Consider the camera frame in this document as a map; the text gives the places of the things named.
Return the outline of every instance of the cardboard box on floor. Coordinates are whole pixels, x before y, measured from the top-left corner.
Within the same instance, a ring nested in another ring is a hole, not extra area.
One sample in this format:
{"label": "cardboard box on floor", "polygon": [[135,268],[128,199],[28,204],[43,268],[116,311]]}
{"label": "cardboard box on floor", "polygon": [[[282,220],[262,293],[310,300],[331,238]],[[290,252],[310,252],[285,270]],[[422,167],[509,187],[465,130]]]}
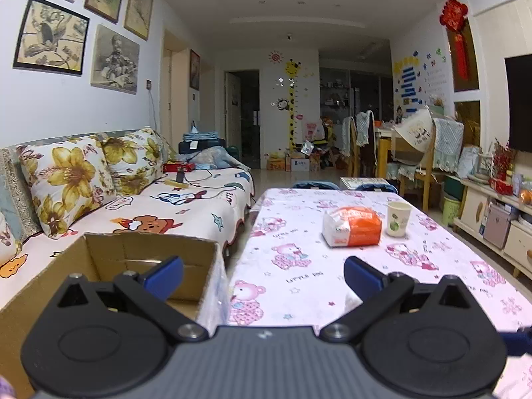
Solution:
{"label": "cardboard box on floor", "polygon": [[178,255],[184,264],[183,282],[167,303],[196,319],[219,250],[215,242],[182,235],[84,234],[0,310],[3,336],[0,375],[13,385],[18,399],[33,395],[34,390],[20,363],[20,348],[44,307],[70,273],[83,273],[89,281],[111,281],[123,271],[144,273],[158,262]]}

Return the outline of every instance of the blue gripper pad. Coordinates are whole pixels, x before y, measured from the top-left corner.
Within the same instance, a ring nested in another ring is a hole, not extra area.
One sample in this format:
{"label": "blue gripper pad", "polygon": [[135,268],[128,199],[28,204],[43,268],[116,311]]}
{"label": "blue gripper pad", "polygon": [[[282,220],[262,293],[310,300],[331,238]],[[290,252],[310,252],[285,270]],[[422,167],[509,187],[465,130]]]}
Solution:
{"label": "blue gripper pad", "polygon": [[384,289],[387,276],[360,258],[350,256],[344,263],[344,278],[347,286],[365,302]]}
{"label": "blue gripper pad", "polygon": [[183,261],[175,256],[151,268],[139,281],[146,291],[165,301],[183,280]]}

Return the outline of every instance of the orange food wrapper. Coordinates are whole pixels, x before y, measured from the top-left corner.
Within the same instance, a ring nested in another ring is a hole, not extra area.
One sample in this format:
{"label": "orange food wrapper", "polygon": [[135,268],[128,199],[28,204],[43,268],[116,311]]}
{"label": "orange food wrapper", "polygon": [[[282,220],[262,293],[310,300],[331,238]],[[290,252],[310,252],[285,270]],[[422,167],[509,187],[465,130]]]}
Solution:
{"label": "orange food wrapper", "polygon": [[377,245],[381,230],[380,217],[367,207],[343,207],[324,214],[322,233],[331,247]]}

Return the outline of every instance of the red box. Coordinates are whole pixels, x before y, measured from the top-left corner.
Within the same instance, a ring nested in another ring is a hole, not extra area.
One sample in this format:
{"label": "red box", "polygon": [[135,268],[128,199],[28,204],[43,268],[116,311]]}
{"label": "red box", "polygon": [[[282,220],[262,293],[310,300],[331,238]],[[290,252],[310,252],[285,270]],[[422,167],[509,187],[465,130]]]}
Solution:
{"label": "red box", "polygon": [[489,186],[491,189],[495,190],[498,194],[502,195],[513,195],[512,185],[506,183],[504,180],[490,179]]}
{"label": "red box", "polygon": [[196,169],[196,165],[188,162],[167,162],[163,165],[164,172],[190,172]]}

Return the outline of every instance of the cardboard box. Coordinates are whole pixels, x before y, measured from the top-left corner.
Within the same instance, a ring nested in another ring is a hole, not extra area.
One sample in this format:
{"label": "cardboard box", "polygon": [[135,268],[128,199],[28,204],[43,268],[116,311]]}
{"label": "cardboard box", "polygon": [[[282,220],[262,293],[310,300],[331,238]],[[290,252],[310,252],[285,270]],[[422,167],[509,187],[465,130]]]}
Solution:
{"label": "cardboard box", "polygon": [[310,171],[310,160],[292,159],[292,171]]}
{"label": "cardboard box", "polygon": [[266,161],[266,169],[268,171],[284,171],[285,160],[284,159],[268,159]]}
{"label": "cardboard box", "polygon": [[[183,282],[167,303],[195,319],[211,334],[217,324],[226,324],[228,285],[217,243],[183,235],[149,232],[86,233],[0,310],[0,332],[4,336],[0,343],[0,374],[13,385],[17,398],[27,399],[34,393],[20,363],[20,348],[68,274],[82,273],[89,281],[111,281],[126,270],[145,273],[174,255],[183,260]],[[219,278],[225,279],[225,286]],[[222,304],[218,303],[220,296],[217,290],[224,295],[221,297]]]}

